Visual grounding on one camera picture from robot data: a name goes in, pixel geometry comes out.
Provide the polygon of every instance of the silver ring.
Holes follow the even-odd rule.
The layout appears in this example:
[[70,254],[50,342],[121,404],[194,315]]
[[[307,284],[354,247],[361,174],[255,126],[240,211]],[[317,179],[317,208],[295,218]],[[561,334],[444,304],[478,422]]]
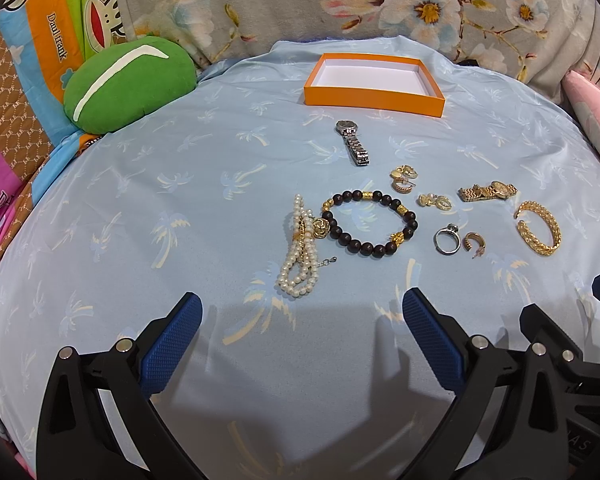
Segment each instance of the silver ring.
[[[445,251],[445,250],[441,249],[440,246],[438,245],[438,236],[440,236],[441,234],[451,236],[456,241],[456,248],[453,249],[452,251]],[[451,256],[452,254],[456,254],[458,252],[458,249],[460,249],[460,237],[458,235],[458,226],[454,225],[454,224],[449,224],[448,226],[440,229],[433,236],[433,243],[436,246],[436,250],[440,254],[446,254],[446,256]]]

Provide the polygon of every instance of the green cushion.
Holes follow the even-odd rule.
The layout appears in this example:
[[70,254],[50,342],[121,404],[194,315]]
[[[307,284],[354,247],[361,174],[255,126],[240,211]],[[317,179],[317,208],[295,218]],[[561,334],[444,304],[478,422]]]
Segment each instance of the green cushion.
[[85,61],[66,85],[64,112],[81,130],[106,134],[195,87],[189,54],[176,43],[147,36],[112,45]]

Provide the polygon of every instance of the gold watch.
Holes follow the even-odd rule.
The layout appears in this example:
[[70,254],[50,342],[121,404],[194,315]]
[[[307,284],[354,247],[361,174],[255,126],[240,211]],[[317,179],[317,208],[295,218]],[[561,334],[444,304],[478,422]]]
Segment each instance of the gold watch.
[[492,198],[506,199],[514,196],[518,190],[513,184],[503,184],[494,180],[490,186],[481,187],[477,184],[473,187],[461,188],[458,195],[463,202],[476,202],[478,200],[491,200]]

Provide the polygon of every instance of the pink pillow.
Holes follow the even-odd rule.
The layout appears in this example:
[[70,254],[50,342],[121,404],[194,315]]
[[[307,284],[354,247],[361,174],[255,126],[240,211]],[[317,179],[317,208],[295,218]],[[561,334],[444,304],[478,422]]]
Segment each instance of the pink pillow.
[[577,72],[569,72],[562,80],[582,129],[600,154],[600,88]]

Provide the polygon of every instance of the pearl necklace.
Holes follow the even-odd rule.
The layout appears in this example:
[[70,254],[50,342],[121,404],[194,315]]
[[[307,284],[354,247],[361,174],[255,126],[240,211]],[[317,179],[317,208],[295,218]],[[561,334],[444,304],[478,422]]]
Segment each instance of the pearl necklace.
[[[295,278],[289,278],[289,271],[295,264],[300,265],[300,272]],[[280,269],[276,285],[294,298],[304,296],[314,290],[318,281],[318,250],[314,241],[314,215],[310,209],[304,209],[302,196],[294,199],[294,234],[285,263]]]

